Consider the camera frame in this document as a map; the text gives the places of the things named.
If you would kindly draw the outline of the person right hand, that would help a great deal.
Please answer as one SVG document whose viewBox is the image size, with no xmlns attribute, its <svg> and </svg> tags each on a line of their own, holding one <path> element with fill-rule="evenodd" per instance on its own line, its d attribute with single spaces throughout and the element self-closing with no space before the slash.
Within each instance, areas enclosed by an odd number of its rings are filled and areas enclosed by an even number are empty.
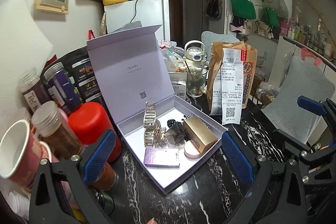
<svg viewBox="0 0 336 224">
<path fill-rule="evenodd" d="M 155 220 L 155 218 L 150 219 L 147 224 L 158 224 L 158 222 Z"/>
</svg>

